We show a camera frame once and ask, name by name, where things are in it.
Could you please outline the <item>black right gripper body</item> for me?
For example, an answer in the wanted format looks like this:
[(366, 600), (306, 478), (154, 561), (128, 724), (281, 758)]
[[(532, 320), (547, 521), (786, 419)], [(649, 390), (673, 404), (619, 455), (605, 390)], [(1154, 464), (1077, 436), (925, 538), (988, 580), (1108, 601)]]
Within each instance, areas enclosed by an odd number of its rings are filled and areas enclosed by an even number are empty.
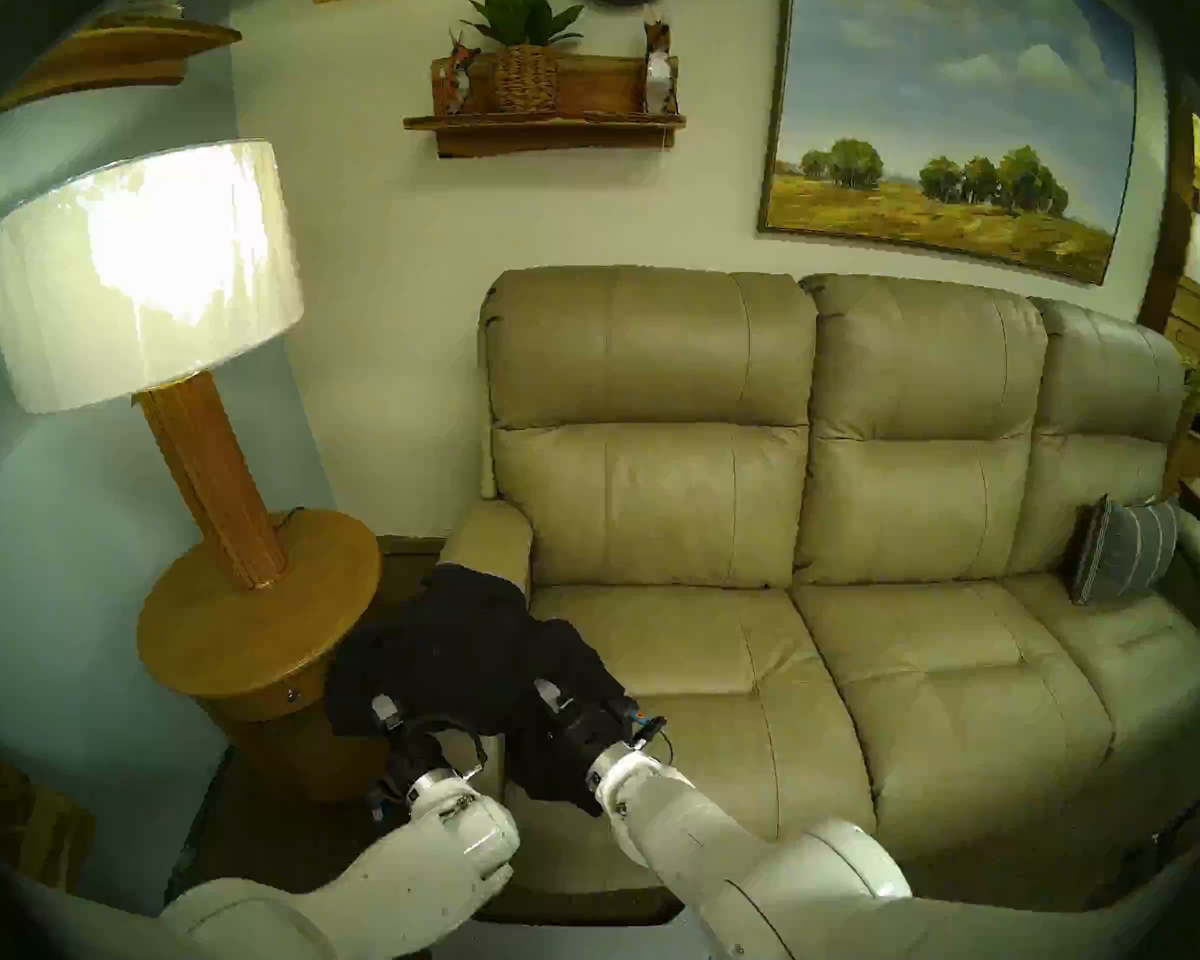
[(599, 758), (610, 746), (634, 736), (630, 700), (569, 700), (556, 713), (556, 746), (568, 758)]

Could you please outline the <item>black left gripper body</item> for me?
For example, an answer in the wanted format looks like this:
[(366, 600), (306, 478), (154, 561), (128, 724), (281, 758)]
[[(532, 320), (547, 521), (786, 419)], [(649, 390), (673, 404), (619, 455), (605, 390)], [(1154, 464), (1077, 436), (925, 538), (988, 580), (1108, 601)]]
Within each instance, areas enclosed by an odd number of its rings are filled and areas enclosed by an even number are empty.
[(476, 728), (445, 715), (422, 715), (402, 719), (390, 727), (390, 780), (418, 781), (434, 770), (456, 773), (449, 763), (438, 736), (456, 731), (472, 742), (476, 764), (460, 774), (469, 780), (481, 772), (481, 736)]

